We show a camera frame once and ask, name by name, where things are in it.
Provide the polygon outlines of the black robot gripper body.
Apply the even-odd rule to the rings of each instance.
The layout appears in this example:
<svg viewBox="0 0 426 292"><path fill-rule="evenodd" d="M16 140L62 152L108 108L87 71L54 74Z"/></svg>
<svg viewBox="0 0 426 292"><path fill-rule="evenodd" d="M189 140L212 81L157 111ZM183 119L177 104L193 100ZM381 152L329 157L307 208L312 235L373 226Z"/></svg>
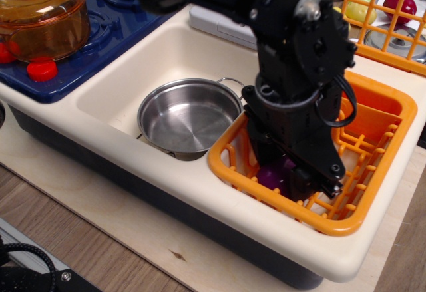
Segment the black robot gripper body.
<svg viewBox="0 0 426 292"><path fill-rule="evenodd" d="M346 170L331 137L341 108L342 89L337 84L329 83L290 104L260 81L243 88L242 96L246 116L263 123L283 156L312 175L319 192L330 198L342 193Z"/></svg>

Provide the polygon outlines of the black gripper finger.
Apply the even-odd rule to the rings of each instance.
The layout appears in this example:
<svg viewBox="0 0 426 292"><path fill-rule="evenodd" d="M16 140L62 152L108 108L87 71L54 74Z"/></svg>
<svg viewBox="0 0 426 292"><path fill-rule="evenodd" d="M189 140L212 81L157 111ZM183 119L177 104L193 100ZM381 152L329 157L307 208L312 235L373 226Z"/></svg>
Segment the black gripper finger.
<svg viewBox="0 0 426 292"><path fill-rule="evenodd" d="M281 158L283 152L275 145L269 130L255 116L247 114L247 117L248 136L260 167Z"/></svg>
<svg viewBox="0 0 426 292"><path fill-rule="evenodd" d="M307 171L294 167L289 172L289 192L293 201L306 200L320 191L318 183Z"/></svg>

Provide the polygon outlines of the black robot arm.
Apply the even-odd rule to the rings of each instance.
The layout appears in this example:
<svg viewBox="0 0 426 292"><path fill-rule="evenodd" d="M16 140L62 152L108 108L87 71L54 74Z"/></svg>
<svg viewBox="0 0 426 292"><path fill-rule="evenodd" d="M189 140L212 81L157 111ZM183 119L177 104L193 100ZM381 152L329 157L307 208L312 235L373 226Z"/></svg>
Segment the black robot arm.
<svg viewBox="0 0 426 292"><path fill-rule="evenodd" d="M356 112L339 118L342 98L356 105L345 79L356 44L332 0L139 0L156 15L195 4L251 28L258 52L254 85L242 91L248 134L262 166L286 157L289 195L302 200L316 191L330 198L343 189L345 167L331 138Z"/></svg>

